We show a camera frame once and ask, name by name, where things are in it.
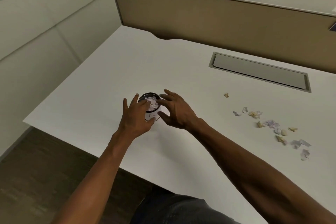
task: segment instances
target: person's right hand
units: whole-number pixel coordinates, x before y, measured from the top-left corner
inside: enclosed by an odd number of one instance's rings
[[[163,105],[170,112],[170,116],[163,112],[158,112],[158,115],[169,126],[181,129],[189,129],[198,119],[194,111],[184,99],[176,93],[165,89],[165,93],[160,94],[163,99],[157,100],[158,104]]]

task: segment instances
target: person's right arm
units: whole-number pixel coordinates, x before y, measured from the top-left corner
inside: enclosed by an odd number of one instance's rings
[[[336,216],[262,159],[198,118],[178,94],[165,90],[159,112],[166,124],[189,131],[212,155],[225,175],[268,223],[336,224]]]

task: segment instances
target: person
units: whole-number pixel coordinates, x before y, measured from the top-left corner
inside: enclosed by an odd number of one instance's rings
[[[159,112],[164,122],[191,133],[211,154],[225,175],[246,200],[268,222],[276,224],[335,224],[336,216],[262,159],[210,127],[184,99],[164,90],[161,100],[170,116]],[[123,115],[106,150],[73,192],[53,224],[99,223],[115,175],[132,141],[149,131],[154,119],[145,121],[150,102],[130,105],[124,99]],[[236,223],[211,209],[204,200],[153,190],[136,210],[131,223]]]

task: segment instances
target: cup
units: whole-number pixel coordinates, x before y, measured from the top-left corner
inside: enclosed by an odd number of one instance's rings
[[[156,93],[153,92],[149,92],[149,93],[145,93],[143,94],[140,98],[139,98],[139,102],[142,100],[145,100],[145,98],[150,98],[150,97],[155,97],[156,99],[161,99],[160,96]],[[160,116],[158,115],[158,112],[161,110],[161,105],[159,105],[155,110],[153,111],[146,111],[145,114],[145,120],[149,121],[151,118],[155,118],[155,120],[160,119]]]

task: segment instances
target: blue object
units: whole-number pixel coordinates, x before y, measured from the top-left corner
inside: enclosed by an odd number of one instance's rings
[[[333,26],[331,26],[331,28],[329,30],[336,31],[336,23]]]

